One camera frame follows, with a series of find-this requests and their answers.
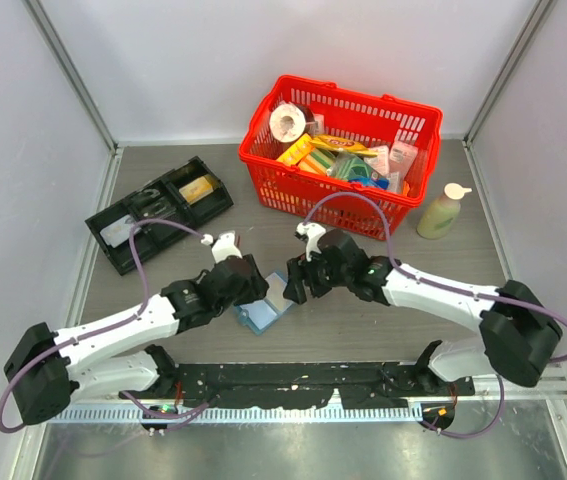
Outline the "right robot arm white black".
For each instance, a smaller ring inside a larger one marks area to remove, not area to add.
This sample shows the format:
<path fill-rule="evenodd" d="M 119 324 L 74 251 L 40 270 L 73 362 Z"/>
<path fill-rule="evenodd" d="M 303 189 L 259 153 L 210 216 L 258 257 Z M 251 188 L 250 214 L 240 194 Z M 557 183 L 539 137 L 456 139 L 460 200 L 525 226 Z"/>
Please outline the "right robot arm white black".
<path fill-rule="evenodd" d="M 305 251 L 287 262 L 285 299 L 301 305 L 308 297 L 345 288 L 362 301 L 419 310 L 473 333 L 471 339 L 435 340 L 425 348 L 414 371 L 416 386 L 425 394 L 491 373 L 532 388 L 562 337 L 558 322 L 542 312 L 520 282 L 494 287 L 426 276 L 387 256 L 369 256 L 349 234 L 316 223 L 299 224 L 295 235 Z"/>

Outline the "blue leather card holder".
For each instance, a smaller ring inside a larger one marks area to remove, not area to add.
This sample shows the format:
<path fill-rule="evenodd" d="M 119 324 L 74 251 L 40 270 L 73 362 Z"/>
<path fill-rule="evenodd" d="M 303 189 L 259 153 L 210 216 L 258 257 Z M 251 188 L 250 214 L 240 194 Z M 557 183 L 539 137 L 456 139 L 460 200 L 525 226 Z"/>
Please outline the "blue leather card holder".
<path fill-rule="evenodd" d="M 235 306 L 238 322 L 250 329 L 255 335 L 263 334 L 293 305 L 283 297 L 287 286 L 287 276 L 274 271 L 266 277 L 269 285 L 266 296 L 250 304 Z"/>

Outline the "dark brown credit card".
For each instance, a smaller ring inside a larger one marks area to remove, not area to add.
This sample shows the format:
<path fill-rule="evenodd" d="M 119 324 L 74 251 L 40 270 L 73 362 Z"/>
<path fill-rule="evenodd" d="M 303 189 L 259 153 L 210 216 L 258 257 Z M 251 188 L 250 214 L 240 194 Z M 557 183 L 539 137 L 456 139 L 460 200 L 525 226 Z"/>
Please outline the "dark brown credit card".
<path fill-rule="evenodd" d="M 155 201 L 138 208 L 139 219 L 161 218 L 169 219 L 172 217 L 176 209 L 174 205 L 166 198 L 157 198 Z"/>

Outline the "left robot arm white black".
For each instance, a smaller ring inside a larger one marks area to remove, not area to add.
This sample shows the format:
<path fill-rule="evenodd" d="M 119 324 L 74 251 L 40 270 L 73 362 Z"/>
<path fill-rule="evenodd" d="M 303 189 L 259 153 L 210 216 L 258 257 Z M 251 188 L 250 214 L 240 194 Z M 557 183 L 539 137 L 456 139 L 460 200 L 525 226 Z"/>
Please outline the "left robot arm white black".
<path fill-rule="evenodd" d="M 43 423 L 60 414 L 86 387 L 87 370 L 142 343 L 178 335 L 210 323 L 233 306 L 265 298 L 269 285 L 252 255 L 231 256 L 192 279 L 174 281 L 144 303 L 86 325 L 53 331 L 42 322 L 29 327 L 8 357 L 8 387 L 22 425 Z"/>

